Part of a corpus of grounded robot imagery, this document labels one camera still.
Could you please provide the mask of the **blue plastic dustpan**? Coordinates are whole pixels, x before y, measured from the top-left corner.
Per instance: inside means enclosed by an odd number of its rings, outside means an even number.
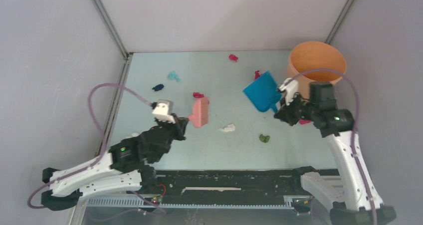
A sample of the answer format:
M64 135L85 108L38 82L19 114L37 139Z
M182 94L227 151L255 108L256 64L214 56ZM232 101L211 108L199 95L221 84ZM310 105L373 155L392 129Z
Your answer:
M243 93L259 112L278 111L278 103L282 98L278 84L270 71L266 71L259 78L243 89Z

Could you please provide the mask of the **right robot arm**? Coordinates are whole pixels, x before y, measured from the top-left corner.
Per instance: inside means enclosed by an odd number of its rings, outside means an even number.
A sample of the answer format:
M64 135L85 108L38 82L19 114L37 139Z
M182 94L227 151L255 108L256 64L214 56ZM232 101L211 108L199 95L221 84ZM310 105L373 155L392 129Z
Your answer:
M394 221L397 213L384 204L374 187L361 155L353 115L338 108L333 85L310 83L307 99L299 93L296 80L288 79L278 91L281 107L274 117L290 126L300 119L312 121L329 143L343 186L343 192L338 192L318 172L307 172L290 180L291 190L296 194L307 191L319 200L333 225L387 225Z

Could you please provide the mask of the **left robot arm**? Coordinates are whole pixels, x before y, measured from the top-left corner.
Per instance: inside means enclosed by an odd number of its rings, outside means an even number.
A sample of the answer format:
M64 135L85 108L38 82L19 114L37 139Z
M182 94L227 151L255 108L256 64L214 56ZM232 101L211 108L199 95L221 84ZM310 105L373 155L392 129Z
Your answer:
M171 143L185 140L187 117L175 123L157 125L136 137L123 139L104 155L66 170L46 168L42 180L48 186L41 204L51 211L62 211L80 200L123 191L152 193L157 189L156 171L151 166L171 149Z

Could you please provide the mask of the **pink plastic brush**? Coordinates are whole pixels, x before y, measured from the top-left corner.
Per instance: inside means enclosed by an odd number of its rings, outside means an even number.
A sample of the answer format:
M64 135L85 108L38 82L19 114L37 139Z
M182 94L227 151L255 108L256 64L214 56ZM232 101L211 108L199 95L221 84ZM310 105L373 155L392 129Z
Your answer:
M189 121L195 128L201 128L209 121L209 102L206 97L199 98L194 102Z

